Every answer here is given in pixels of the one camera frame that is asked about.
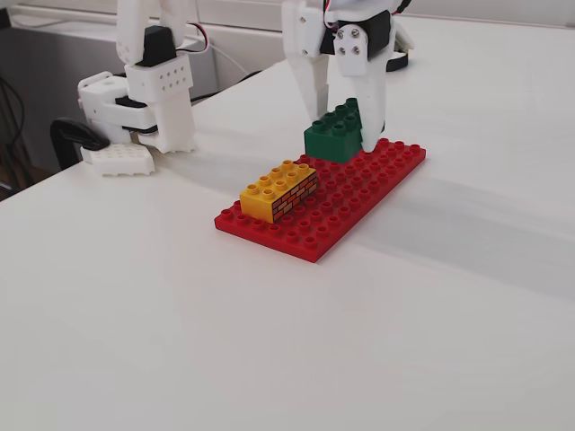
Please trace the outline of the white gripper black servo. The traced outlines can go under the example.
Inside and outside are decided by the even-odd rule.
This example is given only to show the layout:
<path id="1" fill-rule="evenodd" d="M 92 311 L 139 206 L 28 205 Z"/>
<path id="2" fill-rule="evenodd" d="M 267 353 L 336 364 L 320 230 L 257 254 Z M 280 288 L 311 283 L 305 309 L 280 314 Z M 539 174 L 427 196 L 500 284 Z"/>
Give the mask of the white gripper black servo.
<path id="1" fill-rule="evenodd" d="M 402 7 L 401 1 L 285 1 L 281 5 L 284 53 L 310 120 L 327 112 L 329 56 L 335 55 L 341 75 L 356 94 L 365 153 L 375 150 L 385 128 L 385 47 L 392 38 L 393 13 Z"/>

